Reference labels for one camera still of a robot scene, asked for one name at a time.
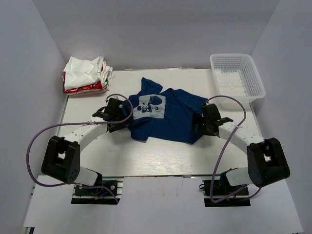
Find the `blue t shirt with print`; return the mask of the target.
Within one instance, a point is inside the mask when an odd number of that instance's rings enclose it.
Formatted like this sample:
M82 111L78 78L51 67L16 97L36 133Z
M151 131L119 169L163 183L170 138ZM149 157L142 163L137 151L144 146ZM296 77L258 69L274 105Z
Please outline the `blue t shirt with print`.
M134 122L128 126L131 138L146 141L149 137L194 144L202 134L192 132L194 114L202 114L206 98L182 89L163 87L146 78L141 79L141 90L129 96Z

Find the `white and red t shirt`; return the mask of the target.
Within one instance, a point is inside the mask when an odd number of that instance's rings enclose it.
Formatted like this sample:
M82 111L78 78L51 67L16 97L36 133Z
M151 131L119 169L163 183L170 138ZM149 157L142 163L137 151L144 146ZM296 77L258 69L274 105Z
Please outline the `white and red t shirt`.
M66 95L105 93L110 90L113 67L104 57L93 60L70 57L63 70L63 92Z

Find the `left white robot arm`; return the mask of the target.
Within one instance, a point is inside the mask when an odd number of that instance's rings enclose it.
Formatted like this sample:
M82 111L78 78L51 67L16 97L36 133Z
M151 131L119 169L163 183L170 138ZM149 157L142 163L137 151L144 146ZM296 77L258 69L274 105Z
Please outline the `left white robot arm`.
M66 184L81 184L94 195L103 189L102 175L80 165L81 152L97 137L128 127L133 122L129 100L110 98L86 123L65 136L50 138L41 172Z

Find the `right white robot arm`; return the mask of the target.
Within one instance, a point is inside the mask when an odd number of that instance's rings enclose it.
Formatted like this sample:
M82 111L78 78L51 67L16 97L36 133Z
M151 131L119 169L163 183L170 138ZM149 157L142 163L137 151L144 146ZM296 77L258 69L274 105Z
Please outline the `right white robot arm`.
M215 104L204 104L202 114L194 114L192 131L226 140L247 155L247 167L229 169L220 175L220 188L232 194L240 185L253 184L258 188L287 179L291 172L276 138L265 139L240 128L228 117L221 117Z

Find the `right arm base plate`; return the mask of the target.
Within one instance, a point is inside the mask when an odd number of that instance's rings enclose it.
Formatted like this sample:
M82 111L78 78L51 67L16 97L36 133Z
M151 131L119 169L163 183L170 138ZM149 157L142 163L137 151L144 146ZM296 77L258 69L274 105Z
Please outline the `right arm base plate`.
M204 205L205 207L250 207L251 203L247 199L249 197L249 190L248 188L244 188L239 193L221 201L218 203L211 202L210 199L210 180L203 180L199 185L199 190L203 192L204 195ZM222 189L219 180L214 181L214 188L213 188L213 199L218 200L226 195L232 193L226 193L224 189Z

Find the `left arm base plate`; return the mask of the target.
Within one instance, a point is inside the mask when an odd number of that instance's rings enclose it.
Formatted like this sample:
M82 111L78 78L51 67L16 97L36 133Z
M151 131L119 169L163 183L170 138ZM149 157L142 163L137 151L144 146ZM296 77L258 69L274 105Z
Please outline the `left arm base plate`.
M117 205L122 195L123 178L103 178L100 188L86 189L75 185L72 193L72 204L83 205Z

